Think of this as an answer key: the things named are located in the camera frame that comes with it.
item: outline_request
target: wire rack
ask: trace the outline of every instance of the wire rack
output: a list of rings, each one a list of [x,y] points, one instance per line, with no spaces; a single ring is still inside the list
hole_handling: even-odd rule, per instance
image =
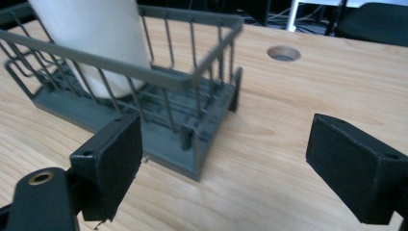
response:
[[[240,17],[140,6],[151,65],[142,68],[59,46],[42,26],[48,39],[35,38],[22,23],[30,13],[28,4],[0,12],[0,24],[13,23],[20,32],[1,30],[0,48],[9,57],[5,68],[38,108],[91,132],[118,116],[139,113],[144,155],[199,180],[223,116],[238,108],[242,69],[234,67],[234,39],[242,29]],[[207,37],[214,37],[208,47]],[[94,66],[111,97],[83,90],[67,62],[80,75],[81,64]],[[116,98],[105,71],[128,83],[138,76],[146,84],[139,90],[130,84],[132,93]]]

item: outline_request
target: white cylinder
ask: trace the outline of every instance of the white cylinder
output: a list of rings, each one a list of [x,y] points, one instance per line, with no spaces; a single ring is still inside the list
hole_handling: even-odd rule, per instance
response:
[[[59,45],[149,67],[136,0],[29,0],[51,38]],[[68,62],[84,90],[78,72]],[[80,64],[95,96],[109,98],[96,68]],[[124,76],[104,71],[115,97],[131,93]],[[136,89],[142,81],[133,80]]]

